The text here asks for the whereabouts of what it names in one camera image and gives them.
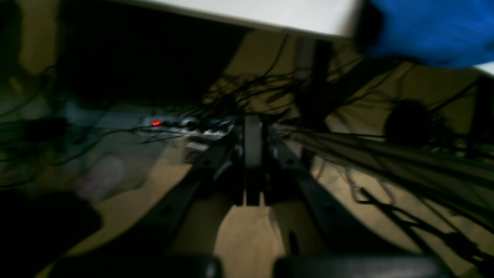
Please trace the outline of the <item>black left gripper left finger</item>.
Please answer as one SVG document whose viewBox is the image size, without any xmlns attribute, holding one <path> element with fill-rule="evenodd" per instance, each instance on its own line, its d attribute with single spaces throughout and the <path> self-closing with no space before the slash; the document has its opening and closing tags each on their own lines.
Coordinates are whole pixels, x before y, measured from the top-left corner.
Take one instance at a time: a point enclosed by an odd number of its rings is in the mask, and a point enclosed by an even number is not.
<svg viewBox="0 0 494 278">
<path fill-rule="evenodd" d="M 223 278 L 220 226 L 255 176 L 255 117 L 238 118 L 135 225 L 86 254 L 60 260 L 51 278 Z"/>
</svg>

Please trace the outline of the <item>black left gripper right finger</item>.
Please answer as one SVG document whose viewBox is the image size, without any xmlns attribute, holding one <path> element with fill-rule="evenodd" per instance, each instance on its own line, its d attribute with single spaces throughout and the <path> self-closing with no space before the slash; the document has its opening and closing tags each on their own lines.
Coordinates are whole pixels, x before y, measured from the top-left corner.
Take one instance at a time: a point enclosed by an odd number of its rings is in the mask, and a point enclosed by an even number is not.
<svg viewBox="0 0 494 278">
<path fill-rule="evenodd" d="M 286 255 L 274 278 L 451 278 L 436 256 L 413 254 L 361 223 L 253 116 L 253 204 L 277 220 Z"/>
</svg>

